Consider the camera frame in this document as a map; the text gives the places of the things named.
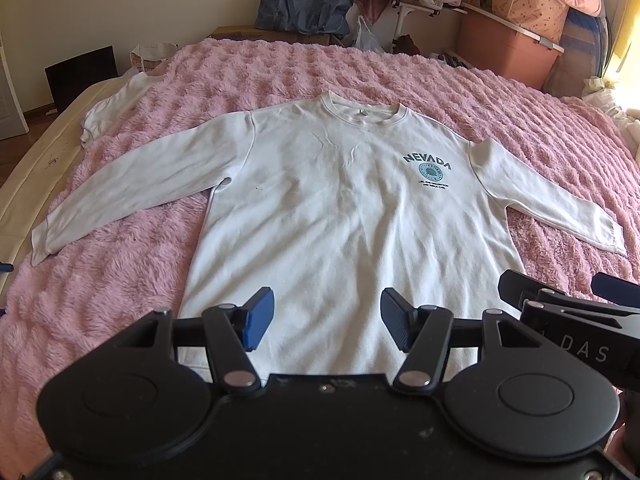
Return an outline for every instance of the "pink bag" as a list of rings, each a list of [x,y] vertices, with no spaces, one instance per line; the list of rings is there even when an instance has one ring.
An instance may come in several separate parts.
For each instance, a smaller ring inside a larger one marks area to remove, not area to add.
[[[562,36],[569,6],[561,0],[467,0],[553,43]]]

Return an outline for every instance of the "sweatshirt collar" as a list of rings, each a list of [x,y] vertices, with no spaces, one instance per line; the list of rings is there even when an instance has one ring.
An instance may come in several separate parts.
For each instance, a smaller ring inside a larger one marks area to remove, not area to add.
[[[394,124],[398,121],[404,119],[407,115],[407,107],[402,103],[398,103],[397,105],[364,105],[354,101],[349,101],[336,95],[335,93],[328,90],[320,95],[320,100],[324,105],[324,108],[331,113],[332,115],[342,119],[343,121],[354,124],[355,126],[367,127],[367,126],[387,126],[388,124]],[[336,105],[349,106],[352,108],[357,108],[361,110],[369,110],[369,111],[378,111],[378,112],[390,112],[393,115],[388,119],[383,119],[377,122],[363,121],[360,119],[354,119],[350,115],[345,114],[338,110]]]

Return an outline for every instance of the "pink fluffy blanket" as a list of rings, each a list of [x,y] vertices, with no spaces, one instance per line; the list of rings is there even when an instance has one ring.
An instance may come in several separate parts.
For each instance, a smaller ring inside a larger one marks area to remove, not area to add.
[[[89,145],[51,207],[98,168],[152,139],[225,112],[327,89],[363,103],[403,102],[468,139],[493,137],[622,225],[628,259],[510,212],[531,276],[579,295],[590,293],[591,276],[600,270],[640,280],[640,171],[609,118],[576,98],[558,100],[491,72],[443,68],[404,54],[263,41],[187,46],[136,110]],[[51,376],[153,307],[177,311],[206,203],[206,194],[196,194],[141,211],[37,267],[30,256],[20,264],[0,319],[0,470],[6,478],[27,472],[47,452],[34,408]]]

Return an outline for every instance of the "dark blue bag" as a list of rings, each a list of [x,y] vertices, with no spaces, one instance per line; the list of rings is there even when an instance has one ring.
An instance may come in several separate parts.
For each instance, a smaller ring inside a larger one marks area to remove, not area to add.
[[[255,28],[346,36],[353,0],[260,0]]]

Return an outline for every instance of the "white sweatshirt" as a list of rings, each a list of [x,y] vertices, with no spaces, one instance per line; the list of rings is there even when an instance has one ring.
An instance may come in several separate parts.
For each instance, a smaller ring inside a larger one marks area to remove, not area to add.
[[[270,286],[275,316],[250,354],[262,378],[394,375],[403,354],[380,319],[388,286],[458,317],[489,307],[517,316],[497,293],[504,270],[524,272],[507,206],[626,254],[622,228],[599,206],[494,140],[474,144],[403,105],[326,92],[225,114],[114,160],[34,229],[33,263],[108,222],[205,189],[180,317]],[[453,352],[450,372],[474,355]],[[180,360],[207,368],[203,349],[183,349]]]
[[[82,119],[82,147],[86,148],[89,143],[101,137],[122,114],[133,110],[140,98],[161,79],[162,76],[149,76],[140,72],[114,95],[97,102]]]

